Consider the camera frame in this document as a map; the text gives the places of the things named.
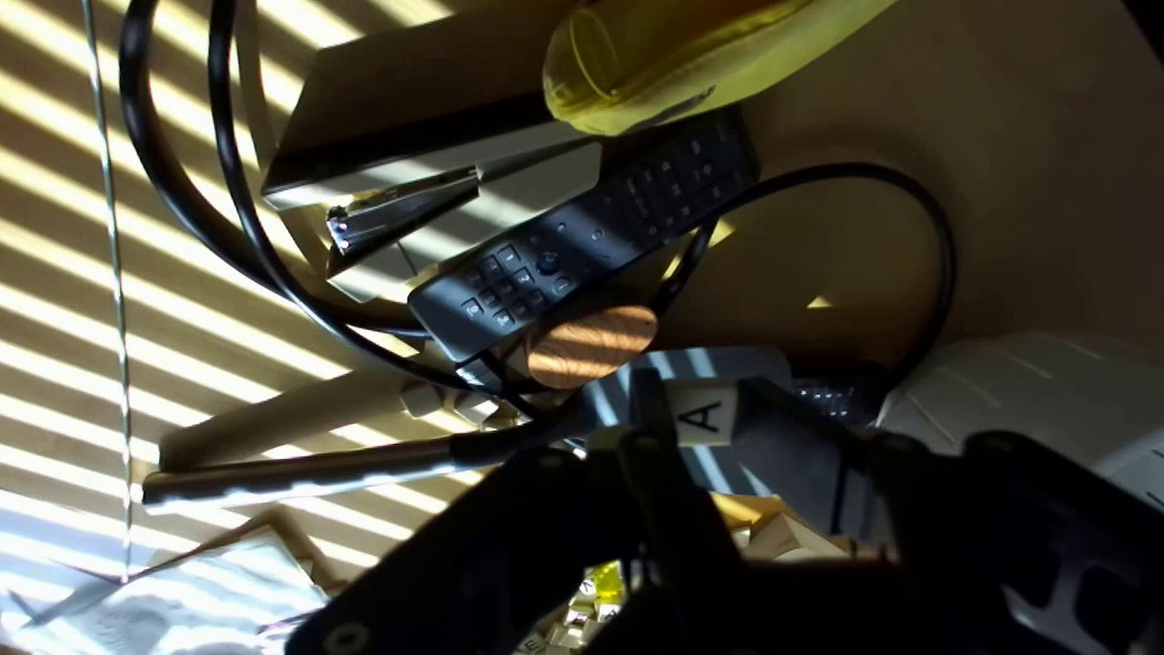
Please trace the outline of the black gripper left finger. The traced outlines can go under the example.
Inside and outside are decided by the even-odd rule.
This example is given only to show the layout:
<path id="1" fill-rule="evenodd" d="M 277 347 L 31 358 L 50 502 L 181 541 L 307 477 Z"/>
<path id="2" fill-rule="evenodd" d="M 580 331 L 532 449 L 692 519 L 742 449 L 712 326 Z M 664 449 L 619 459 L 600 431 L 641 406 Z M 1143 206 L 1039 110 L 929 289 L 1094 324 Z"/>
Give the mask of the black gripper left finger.
<path id="1" fill-rule="evenodd" d="M 683 639 L 702 655 L 728 655 L 737 548 L 710 494 L 687 477 L 677 449 L 664 382 L 653 369 L 630 377 L 630 432 L 619 467 L 635 502 L 646 552 Z"/>

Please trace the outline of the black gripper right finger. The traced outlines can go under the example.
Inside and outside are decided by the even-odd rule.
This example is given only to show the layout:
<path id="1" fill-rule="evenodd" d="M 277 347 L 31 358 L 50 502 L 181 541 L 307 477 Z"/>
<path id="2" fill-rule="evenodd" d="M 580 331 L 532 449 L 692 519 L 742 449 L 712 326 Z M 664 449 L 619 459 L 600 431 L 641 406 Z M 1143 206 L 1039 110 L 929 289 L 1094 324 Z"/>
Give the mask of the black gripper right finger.
<path id="1" fill-rule="evenodd" d="M 811 526 L 866 541 L 871 535 L 871 491 L 863 440 L 766 382 L 742 382 L 737 461 L 782 494 Z"/>

